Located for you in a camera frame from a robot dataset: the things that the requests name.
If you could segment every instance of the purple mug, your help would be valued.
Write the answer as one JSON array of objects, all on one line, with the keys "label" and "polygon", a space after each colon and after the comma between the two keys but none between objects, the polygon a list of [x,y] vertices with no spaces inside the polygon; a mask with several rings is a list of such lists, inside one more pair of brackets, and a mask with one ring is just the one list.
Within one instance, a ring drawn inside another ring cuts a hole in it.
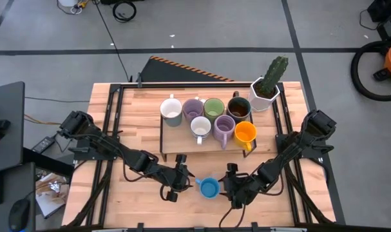
[{"label": "purple mug", "polygon": [[198,116],[202,116],[203,110],[203,100],[200,100],[198,97],[187,100],[182,107],[182,111],[184,112],[184,116],[188,122],[191,122]]},{"label": "purple mug", "polygon": [[214,138],[221,142],[221,147],[224,150],[227,146],[227,141],[234,135],[235,121],[228,115],[221,115],[214,122]]}]

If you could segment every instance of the wooden table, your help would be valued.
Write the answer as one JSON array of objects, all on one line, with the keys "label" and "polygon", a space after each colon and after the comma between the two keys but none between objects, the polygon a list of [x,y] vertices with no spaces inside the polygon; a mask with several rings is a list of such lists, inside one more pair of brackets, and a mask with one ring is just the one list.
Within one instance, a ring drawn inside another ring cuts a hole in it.
[{"label": "wooden table", "polygon": [[[109,83],[94,84],[88,113],[94,118],[97,126],[102,127],[108,100]],[[289,105],[292,125],[299,131],[302,120],[307,114],[307,106],[303,91],[299,82],[285,82],[285,93]],[[166,95],[165,89],[127,89],[124,92],[119,130],[120,141],[128,147],[147,150],[160,156],[159,129],[160,115],[159,105],[163,99],[174,93],[182,102],[193,98],[195,95],[207,99],[217,97],[227,103],[232,97],[228,95],[226,88],[179,88],[170,89]],[[242,97],[248,96],[248,89],[239,90]],[[282,115],[281,101],[278,101],[281,113],[283,130],[285,127]],[[257,148],[247,158],[243,158],[240,151],[219,151],[191,153],[187,156],[189,170],[198,178],[214,176],[221,178],[225,175],[228,162],[238,164],[240,172],[250,173],[261,162],[274,158],[277,154],[274,135],[276,132],[275,120],[272,109],[265,112],[253,113],[254,124],[258,128]],[[167,162],[160,164],[173,167],[175,158],[169,156]],[[325,216],[335,220],[329,191],[325,183],[323,169],[309,160],[300,160],[303,178],[307,193]],[[65,209],[62,224],[72,221],[81,210],[90,196],[95,161],[88,161],[73,174],[72,184]],[[127,170],[130,178],[137,177],[135,173]],[[270,192],[280,190],[280,181]],[[104,227],[137,227],[143,222],[145,227],[218,227],[220,219],[230,208],[230,202],[225,197],[217,197],[214,200],[203,198],[199,188],[195,186],[183,193],[179,193],[178,202],[165,202],[159,196],[160,184],[152,179],[142,179],[138,182],[126,182],[122,176],[122,161],[114,162],[110,193]],[[100,208],[100,198],[95,205],[93,223],[97,223]],[[303,222],[301,200],[298,199],[298,209]],[[239,221],[242,210],[233,210],[226,218],[223,227],[233,227]],[[293,226],[291,207],[287,188],[277,197],[258,195],[254,202],[246,207],[245,217],[241,226],[249,227],[251,222],[257,222],[259,226]]]}]

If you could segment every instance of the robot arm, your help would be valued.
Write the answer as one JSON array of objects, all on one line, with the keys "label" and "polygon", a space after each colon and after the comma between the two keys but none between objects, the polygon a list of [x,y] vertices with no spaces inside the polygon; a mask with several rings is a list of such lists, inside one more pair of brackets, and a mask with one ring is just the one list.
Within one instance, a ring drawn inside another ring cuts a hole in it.
[{"label": "robot arm", "polygon": [[59,135],[67,139],[86,139],[90,142],[90,147],[100,154],[116,154],[124,161],[124,165],[138,173],[140,178],[152,178],[160,182],[162,188],[170,187],[171,191],[168,191],[166,198],[161,195],[163,200],[176,202],[178,195],[175,192],[185,191],[191,187],[188,176],[193,177],[193,175],[183,164],[186,161],[186,155],[176,156],[174,168],[160,165],[157,156],[144,150],[129,149],[116,139],[107,136],[94,125],[90,115],[81,111],[71,112],[59,128],[61,129],[58,131]]},{"label": "robot arm", "polygon": [[236,164],[227,165],[227,173],[220,181],[224,182],[225,195],[233,209],[241,209],[250,204],[257,194],[268,192],[277,182],[285,165],[295,157],[300,157],[305,149],[313,149],[314,142],[327,140],[335,131],[336,122],[322,111],[311,111],[303,121],[300,132],[292,132],[283,139],[281,153],[274,159],[261,163],[250,175],[236,173]]}]

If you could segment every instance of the gray floor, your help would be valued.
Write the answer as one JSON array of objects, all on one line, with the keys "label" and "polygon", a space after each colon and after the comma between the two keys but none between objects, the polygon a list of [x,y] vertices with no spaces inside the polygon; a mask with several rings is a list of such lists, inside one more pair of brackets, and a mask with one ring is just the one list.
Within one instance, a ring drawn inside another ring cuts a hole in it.
[{"label": "gray floor", "polygon": [[[0,0],[0,15],[8,0]],[[377,32],[358,25],[359,12],[371,0],[288,0],[302,48],[357,48],[379,40]],[[120,24],[111,8],[100,6],[119,48],[292,48],[278,0],[146,0],[136,3],[137,17]],[[373,26],[368,15],[366,24]],[[66,15],[55,1],[15,0],[0,26],[0,50],[113,49],[97,9],[88,4],[80,15]],[[122,54],[130,75],[141,71],[152,53]],[[283,81],[301,81],[295,53],[162,53],[158,56],[225,77],[252,81],[277,55],[290,58]],[[374,102],[351,85],[351,53],[304,53],[316,105],[338,123],[329,144],[339,197],[347,224],[391,227],[391,102]],[[366,55],[359,72],[368,88],[391,93],[391,82],[376,83],[378,54]],[[0,85],[26,83],[26,95],[62,100],[88,100],[95,82],[122,82],[126,77],[116,55],[0,55]],[[26,100],[25,113],[44,121],[61,122],[86,103]],[[54,126],[25,123],[24,145],[31,148]],[[67,140],[59,140],[63,146]],[[47,154],[72,162],[71,155],[53,147]],[[37,228],[57,227],[63,209]]]}]

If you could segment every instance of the potted cactus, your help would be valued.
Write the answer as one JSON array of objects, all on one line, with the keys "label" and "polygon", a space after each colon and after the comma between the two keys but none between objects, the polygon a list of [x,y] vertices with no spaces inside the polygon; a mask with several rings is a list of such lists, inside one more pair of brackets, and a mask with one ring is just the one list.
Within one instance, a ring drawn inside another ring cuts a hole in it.
[{"label": "potted cactus", "polygon": [[280,94],[277,82],[281,79],[288,66],[287,57],[277,57],[268,67],[264,77],[259,77],[249,88],[248,101],[254,111],[264,111]]}]

